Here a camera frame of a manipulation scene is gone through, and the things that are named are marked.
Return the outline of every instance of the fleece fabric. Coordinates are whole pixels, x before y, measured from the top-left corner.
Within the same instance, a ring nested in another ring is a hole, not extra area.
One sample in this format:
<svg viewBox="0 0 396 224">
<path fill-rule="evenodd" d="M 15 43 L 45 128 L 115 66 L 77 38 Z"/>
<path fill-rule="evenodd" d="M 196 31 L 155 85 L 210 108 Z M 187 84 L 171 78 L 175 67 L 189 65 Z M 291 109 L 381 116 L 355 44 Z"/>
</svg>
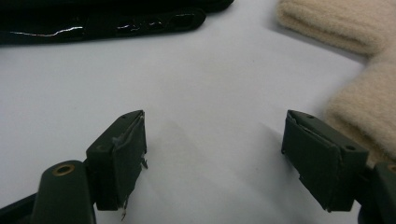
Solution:
<svg viewBox="0 0 396 224">
<path fill-rule="evenodd" d="M 392 40 L 395 0 L 280 0 L 278 21 L 327 44 L 373 55 Z"/>
<path fill-rule="evenodd" d="M 371 57 L 325 119 L 370 150 L 369 166 L 396 162 L 396 0 L 280 0 L 276 14 L 290 29 Z"/>
<path fill-rule="evenodd" d="M 396 42 L 330 100 L 325 119 L 370 149 L 369 166 L 396 162 Z"/>
</svg>

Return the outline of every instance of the white surface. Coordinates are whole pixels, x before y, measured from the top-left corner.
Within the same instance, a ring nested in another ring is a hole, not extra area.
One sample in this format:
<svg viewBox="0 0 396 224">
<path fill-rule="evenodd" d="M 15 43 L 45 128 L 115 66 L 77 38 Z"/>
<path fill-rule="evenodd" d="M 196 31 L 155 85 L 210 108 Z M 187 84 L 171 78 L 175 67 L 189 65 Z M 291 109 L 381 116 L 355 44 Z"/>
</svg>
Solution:
<svg viewBox="0 0 396 224">
<path fill-rule="evenodd" d="M 357 223 L 357 204 L 323 211 L 280 146 L 287 110 L 321 118 L 365 61 L 279 27 L 275 6 L 236 0 L 184 34 L 1 47 L 0 206 L 144 109 L 149 169 L 123 223 Z"/>
</svg>

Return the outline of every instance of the fuzzy beige cloth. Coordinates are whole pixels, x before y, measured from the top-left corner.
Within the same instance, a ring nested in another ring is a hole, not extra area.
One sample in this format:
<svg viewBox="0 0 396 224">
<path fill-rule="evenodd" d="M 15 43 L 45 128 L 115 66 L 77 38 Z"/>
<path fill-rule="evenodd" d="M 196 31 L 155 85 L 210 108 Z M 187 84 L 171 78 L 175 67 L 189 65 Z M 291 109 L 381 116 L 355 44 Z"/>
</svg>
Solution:
<svg viewBox="0 0 396 224">
<path fill-rule="evenodd" d="M 277 18 L 304 35 L 372 57 L 363 74 L 330 100 L 325 119 L 370 150 L 369 166 L 396 162 L 396 0 L 280 0 Z"/>
<path fill-rule="evenodd" d="M 395 0 L 280 0 L 279 23 L 360 54 L 382 51 L 395 26 Z"/>
<path fill-rule="evenodd" d="M 396 42 L 329 102 L 326 121 L 370 149 L 368 165 L 396 161 Z"/>
</svg>

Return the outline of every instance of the beige fleece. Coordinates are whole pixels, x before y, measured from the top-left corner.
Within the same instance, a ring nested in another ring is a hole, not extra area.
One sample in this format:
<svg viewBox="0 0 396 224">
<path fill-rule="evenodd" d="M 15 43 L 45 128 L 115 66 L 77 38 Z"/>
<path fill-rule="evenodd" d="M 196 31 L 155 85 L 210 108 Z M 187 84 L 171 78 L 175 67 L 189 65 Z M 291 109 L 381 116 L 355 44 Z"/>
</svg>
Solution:
<svg viewBox="0 0 396 224">
<path fill-rule="evenodd" d="M 396 42 L 329 102 L 326 121 L 370 149 L 368 164 L 396 162 Z"/>
<path fill-rule="evenodd" d="M 279 22 L 304 35 L 373 55 L 394 37 L 395 0 L 280 0 Z"/>
</svg>

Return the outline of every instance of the brass grommet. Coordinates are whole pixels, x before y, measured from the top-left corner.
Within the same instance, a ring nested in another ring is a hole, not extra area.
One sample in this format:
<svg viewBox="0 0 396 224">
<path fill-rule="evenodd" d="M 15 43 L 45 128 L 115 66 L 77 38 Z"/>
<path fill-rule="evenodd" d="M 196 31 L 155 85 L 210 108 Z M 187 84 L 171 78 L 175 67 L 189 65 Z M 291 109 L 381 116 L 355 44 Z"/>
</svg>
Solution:
<svg viewBox="0 0 396 224">
<path fill-rule="evenodd" d="M 68 175 L 75 170 L 73 164 L 63 164 L 53 169 L 52 174 L 56 176 Z"/>
</svg>

